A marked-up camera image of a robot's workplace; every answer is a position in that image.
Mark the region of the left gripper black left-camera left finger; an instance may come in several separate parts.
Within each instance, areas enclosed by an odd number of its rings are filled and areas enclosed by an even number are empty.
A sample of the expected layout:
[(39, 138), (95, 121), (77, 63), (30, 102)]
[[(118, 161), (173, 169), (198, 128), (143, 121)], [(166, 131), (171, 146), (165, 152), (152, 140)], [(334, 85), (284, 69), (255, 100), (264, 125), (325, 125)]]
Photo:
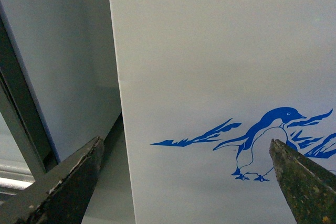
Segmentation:
[(81, 223), (98, 181), (104, 141), (95, 137), (1, 205), (1, 223)]

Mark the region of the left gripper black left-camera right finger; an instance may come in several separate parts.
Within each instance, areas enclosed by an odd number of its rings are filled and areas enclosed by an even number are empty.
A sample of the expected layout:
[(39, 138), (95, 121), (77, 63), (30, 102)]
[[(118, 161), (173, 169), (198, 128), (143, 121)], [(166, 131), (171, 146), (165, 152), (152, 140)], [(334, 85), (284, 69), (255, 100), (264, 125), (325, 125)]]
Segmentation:
[(269, 154), (297, 223), (335, 223), (335, 174), (278, 139)]

